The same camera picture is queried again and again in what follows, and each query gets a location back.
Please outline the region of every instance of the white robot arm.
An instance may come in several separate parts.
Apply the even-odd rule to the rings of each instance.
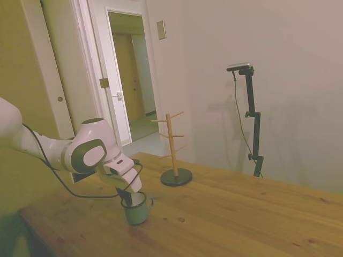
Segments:
[[[0,147],[45,159],[35,136],[22,124],[19,109],[1,97],[0,119]],[[103,181],[120,190],[136,193],[141,189],[133,160],[121,152],[111,127],[104,119],[84,121],[74,139],[51,139],[33,133],[54,169],[78,174],[96,171]]]

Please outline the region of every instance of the wooden mug tree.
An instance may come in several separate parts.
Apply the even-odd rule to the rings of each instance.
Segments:
[[[176,163],[176,152],[178,152],[185,146],[181,147],[178,150],[175,150],[174,138],[182,138],[184,137],[184,135],[173,135],[173,129],[171,125],[172,125],[172,118],[182,113],[184,112],[181,111],[174,115],[166,114],[165,120],[152,120],[151,121],[151,122],[166,122],[167,123],[168,135],[164,135],[160,133],[161,136],[169,139],[169,146],[170,146],[170,153],[171,153],[170,155],[161,156],[160,158],[171,157],[171,160],[173,162],[173,169],[167,170],[161,176],[161,182],[162,184],[166,186],[182,186],[192,180],[192,173],[187,169],[179,168]]]

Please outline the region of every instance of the floor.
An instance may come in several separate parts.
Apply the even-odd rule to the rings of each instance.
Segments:
[[[126,156],[132,156],[139,152],[163,156],[162,143],[159,133],[155,132],[124,146],[123,151]]]
[[[154,119],[157,119],[156,114],[129,122],[133,142],[151,135],[159,130],[158,124],[151,122],[151,120]]]

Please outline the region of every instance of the mug handle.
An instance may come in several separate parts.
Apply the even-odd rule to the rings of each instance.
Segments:
[[[147,200],[149,200],[149,199],[151,200],[151,204],[148,206],[148,210],[150,210],[154,206],[154,204],[155,204],[154,198],[155,198],[154,196],[147,198]]]

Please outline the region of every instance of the wooden table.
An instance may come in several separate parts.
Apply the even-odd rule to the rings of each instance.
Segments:
[[[179,162],[183,187],[160,175],[171,160],[140,153],[142,190],[156,196],[148,221],[128,226],[120,199],[80,199],[60,190],[21,210],[57,256],[343,256],[343,196]],[[92,175],[81,194],[116,191]]]

